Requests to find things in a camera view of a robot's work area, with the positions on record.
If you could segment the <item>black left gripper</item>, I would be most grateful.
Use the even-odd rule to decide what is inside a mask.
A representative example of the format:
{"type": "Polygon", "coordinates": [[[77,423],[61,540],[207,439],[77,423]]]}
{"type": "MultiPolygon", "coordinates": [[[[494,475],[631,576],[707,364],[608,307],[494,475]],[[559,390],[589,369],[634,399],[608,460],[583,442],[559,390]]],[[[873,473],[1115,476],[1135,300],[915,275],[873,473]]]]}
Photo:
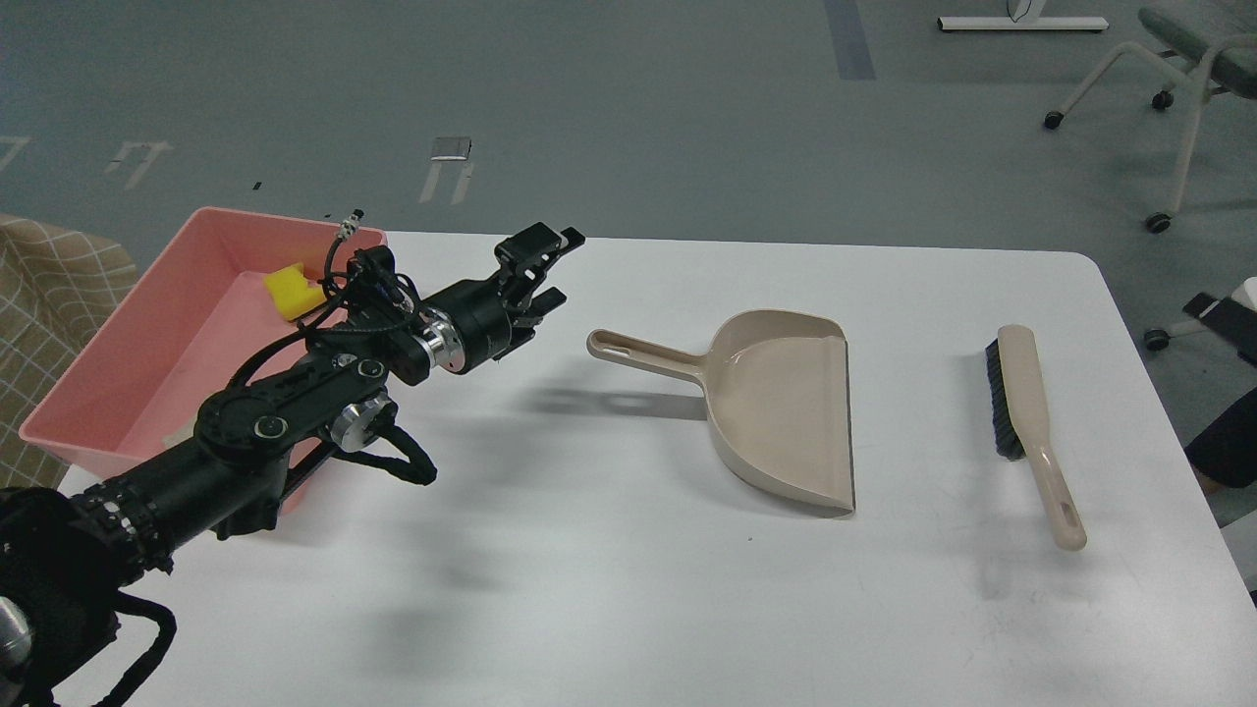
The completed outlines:
{"type": "Polygon", "coordinates": [[[534,294],[557,260],[585,245],[585,233],[561,231],[535,223],[494,247],[497,278],[463,279],[432,296],[432,309],[453,326],[458,347],[442,365],[453,374],[468,374],[503,359],[535,336],[543,320],[564,304],[558,288],[534,294]]]}

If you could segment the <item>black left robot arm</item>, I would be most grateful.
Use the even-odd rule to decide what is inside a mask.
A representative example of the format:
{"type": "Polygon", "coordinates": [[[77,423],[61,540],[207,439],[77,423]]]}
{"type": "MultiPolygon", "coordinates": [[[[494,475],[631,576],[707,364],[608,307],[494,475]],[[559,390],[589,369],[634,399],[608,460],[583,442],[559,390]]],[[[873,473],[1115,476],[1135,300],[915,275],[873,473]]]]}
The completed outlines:
{"type": "Polygon", "coordinates": [[[322,304],[240,365],[201,404],[189,440],[117,477],[64,496],[3,491],[3,703],[50,706],[68,676],[117,637],[121,615],[157,634],[104,706],[121,706],[166,657],[177,632],[168,608],[127,593],[145,572],[173,569],[173,552],[205,531],[220,540],[270,531],[282,504],[327,460],[358,462],[417,486],[434,462],[397,425],[387,381],[414,386],[431,369],[468,374],[533,338],[564,303],[542,283],[585,245],[578,229],[537,223],[499,242],[497,270],[427,297],[397,272],[385,245],[334,258],[362,220],[354,210],[329,243],[322,304]]]}

